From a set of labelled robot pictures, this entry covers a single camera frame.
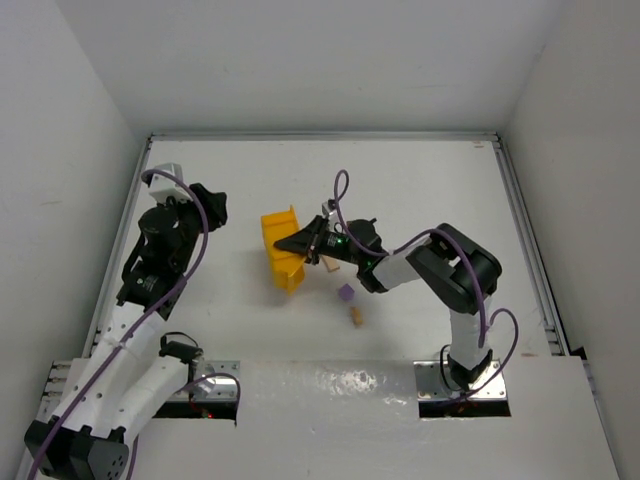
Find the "long light wood block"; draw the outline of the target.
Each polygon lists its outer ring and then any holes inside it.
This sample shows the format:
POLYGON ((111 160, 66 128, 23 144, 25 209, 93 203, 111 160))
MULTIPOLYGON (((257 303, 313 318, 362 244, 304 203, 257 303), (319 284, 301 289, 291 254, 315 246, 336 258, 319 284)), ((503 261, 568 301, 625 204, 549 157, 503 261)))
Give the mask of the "long light wood block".
POLYGON ((329 273, 336 272, 340 269, 338 261, 333 258, 322 256, 321 260, 329 273))

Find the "yellow plastic bin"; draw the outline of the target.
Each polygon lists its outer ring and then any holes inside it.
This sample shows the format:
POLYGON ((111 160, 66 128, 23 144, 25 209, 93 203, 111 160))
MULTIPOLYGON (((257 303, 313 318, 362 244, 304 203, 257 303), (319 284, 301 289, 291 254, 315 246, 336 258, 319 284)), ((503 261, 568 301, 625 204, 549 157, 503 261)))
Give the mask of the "yellow plastic bin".
POLYGON ((277 288, 289 295, 293 294, 305 278, 305 258, 296 253, 281 250, 275 246, 300 230, 293 206, 288 210, 261 217, 261 231, 273 282, 277 288))

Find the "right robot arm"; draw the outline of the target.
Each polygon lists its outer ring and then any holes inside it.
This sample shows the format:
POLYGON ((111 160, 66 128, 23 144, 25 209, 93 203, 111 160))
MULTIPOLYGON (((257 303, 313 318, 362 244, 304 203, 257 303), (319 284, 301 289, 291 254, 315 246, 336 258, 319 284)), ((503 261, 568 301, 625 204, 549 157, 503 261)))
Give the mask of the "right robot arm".
POLYGON ((370 293, 382 294, 421 280, 449 309, 451 344, 447 357, 452 381, 468 391, 488 368, 487 305, 502 274, 499 261, 453 226, 442 223, 424 241, 392 254, 383 249, 373 219, 347 223, 336 232, 316 216, 306 227, 272 242, 278 252, 298 254, 309 264, 322 256, 357 267, 370 293))

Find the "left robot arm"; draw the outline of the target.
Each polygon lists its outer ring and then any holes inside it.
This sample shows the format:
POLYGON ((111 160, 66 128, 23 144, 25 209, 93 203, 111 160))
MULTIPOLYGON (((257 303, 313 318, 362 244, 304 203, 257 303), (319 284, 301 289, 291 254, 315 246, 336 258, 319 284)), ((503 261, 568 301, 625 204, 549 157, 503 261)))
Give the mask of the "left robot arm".
POLYGON ((209 234, 226 224, 227 195, 199 183, 150 192, 156 204, 138 220, 98 344, 50 417, 25 433, 29 478, 120 478, 133 464, 140 432, 193 377, 200 348, 171 343, 154 352, 152 345, 165 334, 209 234))

